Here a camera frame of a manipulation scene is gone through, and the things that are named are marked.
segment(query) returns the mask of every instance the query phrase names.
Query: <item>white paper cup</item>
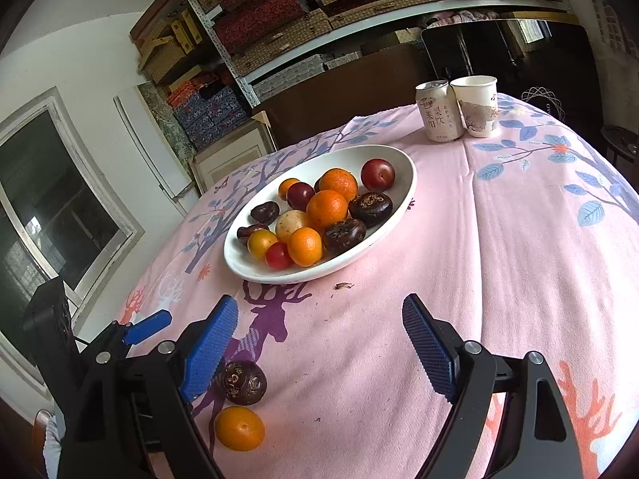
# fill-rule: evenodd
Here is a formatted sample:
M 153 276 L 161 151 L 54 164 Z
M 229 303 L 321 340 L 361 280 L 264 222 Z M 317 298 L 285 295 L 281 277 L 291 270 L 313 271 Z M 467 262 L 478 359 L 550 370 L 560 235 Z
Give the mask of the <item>white paper cup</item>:
M 488 75 L 472 75 L 455 79 L 450 85 L 455 90 L 468 133 L 481 139 L 499 135 L 497 79 Z

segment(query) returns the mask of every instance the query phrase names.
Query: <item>metal screw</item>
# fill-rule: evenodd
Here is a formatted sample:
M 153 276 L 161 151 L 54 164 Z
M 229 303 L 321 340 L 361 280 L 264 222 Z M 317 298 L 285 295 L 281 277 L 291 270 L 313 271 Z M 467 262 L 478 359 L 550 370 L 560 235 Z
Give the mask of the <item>metal screw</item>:
M 478 354 L 481 352 L 481 344 L 475 342 L 474 340 L 469 340 L 464 344 L 464 349 L 467 353 Z
M 98 353 L 97 357 L 95 357 L 95 361 L 98 364 L 106 364 L 109 360 L 111 360 L 111 353 L 108 351 L 102 351 L 101 353 Z
M 537 351 L 531 351 L 528 354 L 528 358 L 530 358 L 530 361 L 533 364 L 541 364 L 544 361 L 544 356 L 541 353 L 538 353 Z
M 172 340 L 165 340 L 158 344 L 158 352 L 162 354 L 170 354 L 175 350 L 175 342 Z

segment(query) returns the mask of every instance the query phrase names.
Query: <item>blue textured pad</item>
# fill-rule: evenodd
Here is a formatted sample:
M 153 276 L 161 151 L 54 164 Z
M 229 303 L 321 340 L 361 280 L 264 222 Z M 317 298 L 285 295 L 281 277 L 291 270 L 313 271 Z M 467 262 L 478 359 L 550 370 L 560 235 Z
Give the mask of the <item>blue textured pad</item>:
M 139 344 L 151 335 L 155 335 L 161 329 L 166 328 L 172 320 L 173 318 L 167 310 L 155 312 L 151 317 L 146 317 L 145 320 L 131 326 L 124 337 L 124 343 L 127 345 Z
M 402 321 L 436 393 L 450 402 L 457 393 L 453 356 L 448 353 L 431 325 L 430 315 L 411 296 L 404 299 Z
M 213 310 L 209 325 L 184 360 L 182 397 L 192 402 L 208 389 L 232 334 L 238 325 L 238 304 L 232 297 L 223 298 Z

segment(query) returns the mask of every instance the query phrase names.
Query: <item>pink tablecloth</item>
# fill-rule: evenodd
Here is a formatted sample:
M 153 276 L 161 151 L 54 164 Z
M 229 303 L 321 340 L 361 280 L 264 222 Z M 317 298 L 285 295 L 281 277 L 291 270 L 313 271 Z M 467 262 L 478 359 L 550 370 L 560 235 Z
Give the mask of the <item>pink tablecloth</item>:
M 197 204 L 129 296 L 122 321 L 159 309 L 176 338 L 222 294 L 240 321 L 226 357 L 257 361 L 254 406 L 266 440 L 238 454 L 215 444 L 223 406 L 207 393 L 196 423 L 229 479 L 410 478 L 449 405 L 436 395 L 401 322 L 417 293 L 432 314 L 491 352 L 540 350 L 565 395 L 587 479 L 639 418 L 639 198 L 595 150 L 551 116 L 500 95 L 502 135 L 428 142 L 415 106 L 356 117 L 235 171 Z M 358 143 L 407 152 L 419 183 L 400 225 L 347 268 L 301 285 L 242 282 L 222 245 L 242 205 L 294 164 Z M 335 284 L 354 284 L 335 290 Z M 493 397 L 469 477 L 488 463 L 501 412 Z

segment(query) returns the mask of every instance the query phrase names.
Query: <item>bowl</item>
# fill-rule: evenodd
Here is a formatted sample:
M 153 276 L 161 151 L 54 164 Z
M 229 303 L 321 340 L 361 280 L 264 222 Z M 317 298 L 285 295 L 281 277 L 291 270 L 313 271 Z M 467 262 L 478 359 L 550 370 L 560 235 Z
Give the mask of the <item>bowl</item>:
M 284 270 L 271 270 L 266 263 L 253 259 L 248 250 L 237 239 L 239 227 L 256 223 L 250 217 L 251 210 L 264 202 L 273 201 L 280 207 L 280 214 L 290 210 L 288 204 L 277 195 L 281 182 L 287 178 L 296 178 L 313 186 L 318 178 L 333 167 L 340 167 L 352 173 L 357 179 L 359 192 L 367 192 L 362 185 L 360 173 L 362 166 L 371 158 L 383 158 L 395 168 L 395 183 L 386 190 L 393 202 L 393 213 L 383 224 L 369 228 L 362 243 L 338 256 L 325 253 L 324 257 L 308 268 L 291 265 Z M 289 169 L 257 193 L 239 212 L 226 234 L 224 241 L 224 259 L 233 273 L 247 281 L 266 284 L 293 284 L 327 276 L 360 259 L 379 240 L 382 240 L 397 226 L 413 198 L 417 186 L 415 164 L 402 150 L 388 145 L 359 145 L 325 153 Z M 270 225 L 275 231 L 277 220 Z

